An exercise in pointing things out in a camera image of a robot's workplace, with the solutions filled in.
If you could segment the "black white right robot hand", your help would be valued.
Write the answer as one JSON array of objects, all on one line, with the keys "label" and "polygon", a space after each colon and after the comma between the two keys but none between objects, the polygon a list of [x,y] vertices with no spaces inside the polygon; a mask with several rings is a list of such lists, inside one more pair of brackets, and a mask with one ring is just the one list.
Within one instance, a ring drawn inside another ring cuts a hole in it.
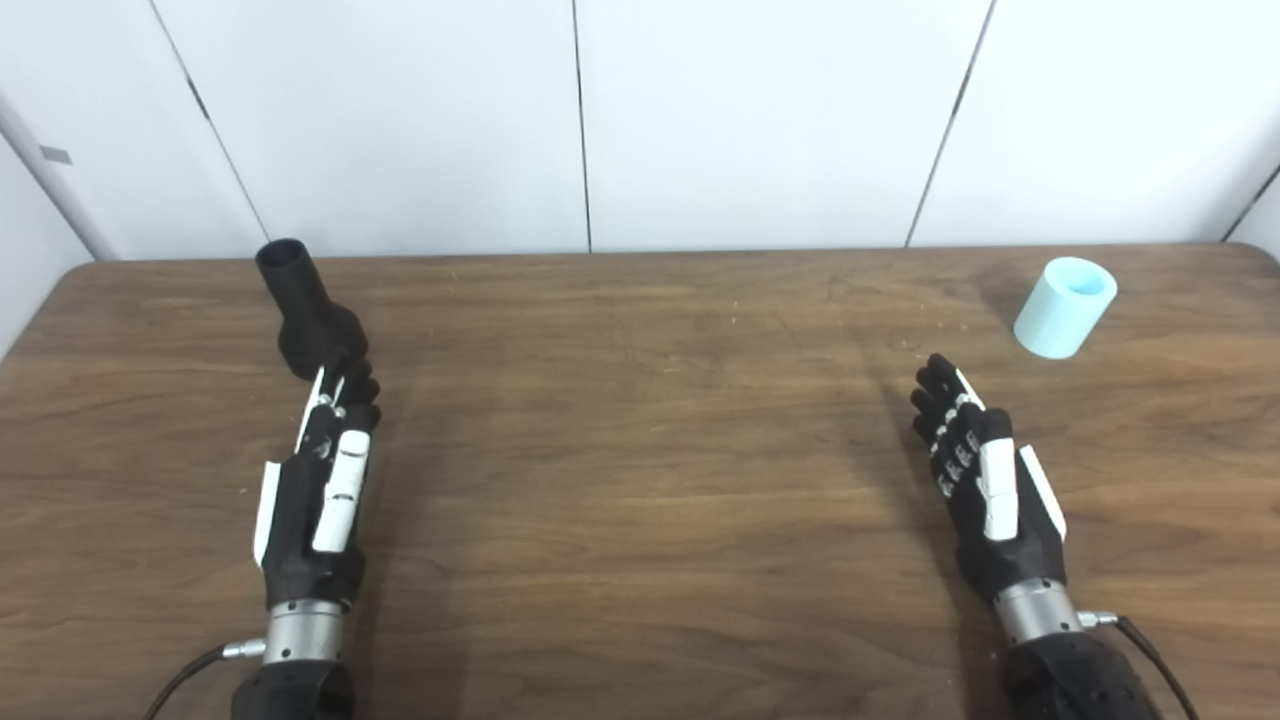
[{"label": "black white right robot hand", "polygon": [[916,372],[913,428],[957,533],[956,560],[984,600],[1021,582],[1065,583],[1068,527],[1036,451],[963,372],[932,354]]}]

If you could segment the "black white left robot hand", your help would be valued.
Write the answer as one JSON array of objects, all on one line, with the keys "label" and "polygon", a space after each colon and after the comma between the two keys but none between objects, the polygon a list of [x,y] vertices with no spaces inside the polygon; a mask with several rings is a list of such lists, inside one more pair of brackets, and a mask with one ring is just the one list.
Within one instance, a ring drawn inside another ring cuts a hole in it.
[{"label": "black white left robot hand", "polygon": [[265,464],[253,557],[266,609],[355,606],[366,573],[358,515],[381,420],[379,392],[370,361],[332,359],[314,378],[292,455]]}]

